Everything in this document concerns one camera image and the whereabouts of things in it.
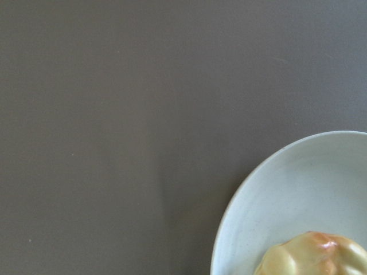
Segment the dark gray background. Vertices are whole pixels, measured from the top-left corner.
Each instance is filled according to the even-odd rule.
[[[0,274],[208,274],[263,159],[367,130],[365,1],[1,1]]]

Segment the white plate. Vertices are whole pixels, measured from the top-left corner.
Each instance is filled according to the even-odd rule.
[[[221,221],[211,275],[252,275],[265,251],[309,230],[367,248],[367,133],[306,137],[242,183]]]

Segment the round dish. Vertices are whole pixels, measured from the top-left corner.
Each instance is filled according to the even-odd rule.
[[[367,133],[298,140],[241,184],[219,227],[211,275],[252,275],[265,251],[306,231],[340,234],[367,248]]]

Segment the plate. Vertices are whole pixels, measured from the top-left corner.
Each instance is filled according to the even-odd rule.
[[[222,218],[211,275],[252,275],[265,251],[306,231],[349,237],[367,248],[367,133],[298,140],[259,165]]]

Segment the glossy yellow object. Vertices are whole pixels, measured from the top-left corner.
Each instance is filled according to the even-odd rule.
[[[269,248],[254,275],[367,275],[367,252],[343,236],[310,231]]]

